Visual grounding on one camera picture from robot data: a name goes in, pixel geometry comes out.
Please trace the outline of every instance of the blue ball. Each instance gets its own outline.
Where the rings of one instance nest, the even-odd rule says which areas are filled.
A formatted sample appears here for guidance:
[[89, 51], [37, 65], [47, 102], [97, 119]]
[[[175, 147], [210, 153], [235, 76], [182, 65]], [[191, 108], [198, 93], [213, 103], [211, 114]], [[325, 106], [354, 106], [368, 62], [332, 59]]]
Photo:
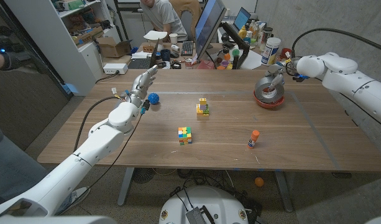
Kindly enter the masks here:
[[147, 99], [150, 101], [151, 104], [154, 105], [158, 103], [160, 97], [156, 93], [151, 93]]

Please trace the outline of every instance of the computer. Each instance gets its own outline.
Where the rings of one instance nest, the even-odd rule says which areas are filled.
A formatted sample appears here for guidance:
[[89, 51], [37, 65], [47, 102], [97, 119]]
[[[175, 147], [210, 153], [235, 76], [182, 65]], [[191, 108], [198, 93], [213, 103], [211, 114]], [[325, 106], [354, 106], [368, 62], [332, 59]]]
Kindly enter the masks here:
[[128, 65], [128, 69], [148, 69], [153, 67], [155, 65], [155, 57], [157, 54], [157, 47], [159, 42], [160, 42], [160, 39], [155, 44], [151, 57], [131, 59], [131, 62]]
[[241, 7], [236, 19], [234, 20], [234, 23], [233, 23], [233, 28], [235, 28], [238, 32], [240, 31], [240, 29], [242, 28], [242, 26], [244, 26], [248, 19], [251, 17], [251, 14], [249, 12], [247, 12], [247, 10], [245, 10], [243, 7]]
[[226, 12], [221, 0], [209, 0], [196, 25], [196, 53], [199, 60], [205, 53]]

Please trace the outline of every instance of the glove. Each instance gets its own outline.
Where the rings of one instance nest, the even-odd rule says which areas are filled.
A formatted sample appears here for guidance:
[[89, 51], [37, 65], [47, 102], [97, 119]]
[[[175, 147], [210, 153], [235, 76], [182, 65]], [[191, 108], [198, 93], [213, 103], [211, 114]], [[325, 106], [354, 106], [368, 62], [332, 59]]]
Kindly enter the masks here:
[[5, 59], [4, 66], [0, 68], [2, 71], [10, 71], [32, 63], [32, 57], [27, 52], [4, 52], [0, 54]]
[[47, 66], [37, 57], [27, 53], [27, 52], [4, 52], [0, 53], [5, 58], [5, 63], [0, 70], [11, 71], [13, 69], [25, 68], [26, 65], [34, 65], [32, 67], [26, 67], [24, 71], [28, 72], [29, 68], [35, 72], [41, 74], [46, 74], [48, 72]]

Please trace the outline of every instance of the glue stick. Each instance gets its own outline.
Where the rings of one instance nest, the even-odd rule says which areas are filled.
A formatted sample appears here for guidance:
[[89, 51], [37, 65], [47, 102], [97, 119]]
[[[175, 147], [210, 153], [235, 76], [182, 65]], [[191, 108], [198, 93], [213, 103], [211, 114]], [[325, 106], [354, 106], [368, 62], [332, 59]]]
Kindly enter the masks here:
[[248, 142], [248, 145], [247, 145], [249, 149], [254, 148], [255, 142], [257, 141], [258, 137], [259, 137], [259, 131], [254, 130], [251, 134], [250, 141]]

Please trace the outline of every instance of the rubik's cube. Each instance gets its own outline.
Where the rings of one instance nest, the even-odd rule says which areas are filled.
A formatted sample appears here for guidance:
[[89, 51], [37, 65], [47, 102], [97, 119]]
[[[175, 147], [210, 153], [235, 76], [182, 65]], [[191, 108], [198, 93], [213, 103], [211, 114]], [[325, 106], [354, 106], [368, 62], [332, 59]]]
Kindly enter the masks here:
[[191, 144], [191, 127], [178, 128], [179, 144]]

